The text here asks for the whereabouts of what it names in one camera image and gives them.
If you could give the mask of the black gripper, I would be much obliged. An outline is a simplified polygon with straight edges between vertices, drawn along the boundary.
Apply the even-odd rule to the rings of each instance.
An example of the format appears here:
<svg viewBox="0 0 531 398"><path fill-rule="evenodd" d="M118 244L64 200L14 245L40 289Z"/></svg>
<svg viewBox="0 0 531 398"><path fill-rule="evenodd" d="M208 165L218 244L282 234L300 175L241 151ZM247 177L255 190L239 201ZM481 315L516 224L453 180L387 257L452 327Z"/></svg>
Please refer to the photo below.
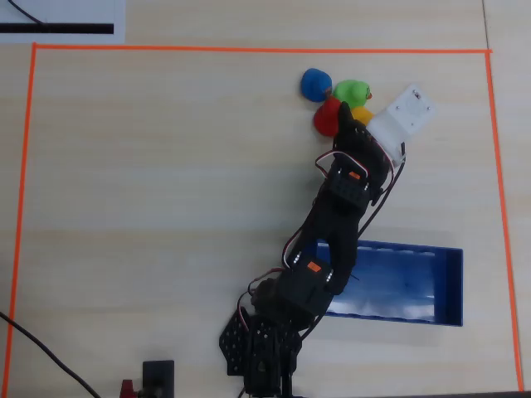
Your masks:
<svg viewBox="0 0 531 398"><path fill-rule="evenodd" d="M339 106L338 127L334 150L346 153L368 171L368 177L362 171L362 178L367 180L371 195L379 196L392 168L387 155L365 126L352 116L345 101Z"/></svg>

